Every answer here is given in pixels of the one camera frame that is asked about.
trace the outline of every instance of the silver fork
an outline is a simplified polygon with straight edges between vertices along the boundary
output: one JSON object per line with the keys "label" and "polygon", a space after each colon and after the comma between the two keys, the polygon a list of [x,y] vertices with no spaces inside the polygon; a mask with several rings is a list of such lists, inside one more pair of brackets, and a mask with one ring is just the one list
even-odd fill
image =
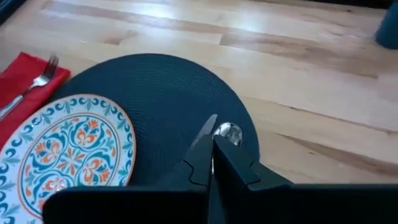
{"label": "silver fork", "polygon": [[45,66],[43,73],[33,80],[31,86],[25,92],[23,92],[23,94],[15,97],[14,100],[10,102],[5,108],[0,109],[0,121],[3,118],[5,118],[7,114],[10,113],[10,111],[12,111],[12,109],[14,109],[24,99],[24,96],[29,91],[31,91],[31,89],[38,86],[46,85],[55,75],[57,65],[58,65],[58,57],[55,55],[51,55],[49,62]]}

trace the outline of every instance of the decorative plate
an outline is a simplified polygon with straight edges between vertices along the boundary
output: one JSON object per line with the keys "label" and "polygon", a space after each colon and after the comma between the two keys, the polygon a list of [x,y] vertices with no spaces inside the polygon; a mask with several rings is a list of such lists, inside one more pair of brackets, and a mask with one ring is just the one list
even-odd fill
{"label": "decorative plate", "polygon": [[41,223],[52,194],[77,185],[126,185],[132,124],[113,101],[73,95],[28,118],[0,152],[0,223]]}

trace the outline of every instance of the dark placemat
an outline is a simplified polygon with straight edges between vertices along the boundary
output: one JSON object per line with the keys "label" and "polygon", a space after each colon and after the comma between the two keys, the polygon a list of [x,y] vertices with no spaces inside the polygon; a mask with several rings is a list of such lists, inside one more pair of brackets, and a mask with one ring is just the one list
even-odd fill
{"label": "dark placemat", "polygon": [[26,0],[0,0],[0,25],[5,22]]}
{"label": "dark placemat", "polygon": [[375,9],[388,9],[388,7],[393,2],[393,0],[308,0],[308,1],[342,4],[349,6],[371,7]]}
{"label": "dark placemat", "polygon": [[238,124],[243,148],[259,159],[256,130],[241,100],[191,61],[159,54],[115,58],[72,78],[51,100],[77,93],[105,96],[130,117],[137,155],[129,184],[150,184],[171,171],[213,113],[215,128],[226,121]]}

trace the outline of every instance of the cloth napkin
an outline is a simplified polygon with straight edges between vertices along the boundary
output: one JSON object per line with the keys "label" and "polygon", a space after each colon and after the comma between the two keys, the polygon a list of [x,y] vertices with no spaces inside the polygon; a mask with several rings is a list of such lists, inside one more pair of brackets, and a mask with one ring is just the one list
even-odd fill
{"label": "cloth napkin", "polygon": [[[48,61],[21,52],[0,74],[0,108],[4,108],[15,97],[22,94],[39,76]],[[35,113],[51,94],[70,76],[70,71],[57,68],[53,79],[43,87],[35,87],[24,99],[0,121],[0,150],[13,132],[30,115]]]}

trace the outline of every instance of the wooden table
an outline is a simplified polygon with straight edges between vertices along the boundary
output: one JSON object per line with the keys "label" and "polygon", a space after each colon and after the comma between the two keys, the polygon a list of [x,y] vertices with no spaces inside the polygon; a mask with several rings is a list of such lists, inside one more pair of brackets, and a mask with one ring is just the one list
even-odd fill
{"label": "wooden table", "polygon": [[55,52],[74,75],[127,54],[193,60],[231,86],[261,162],[294,182],[398,182],[398,53],[385,11],[293,0],[28,0],[0,27],[0,70]]}

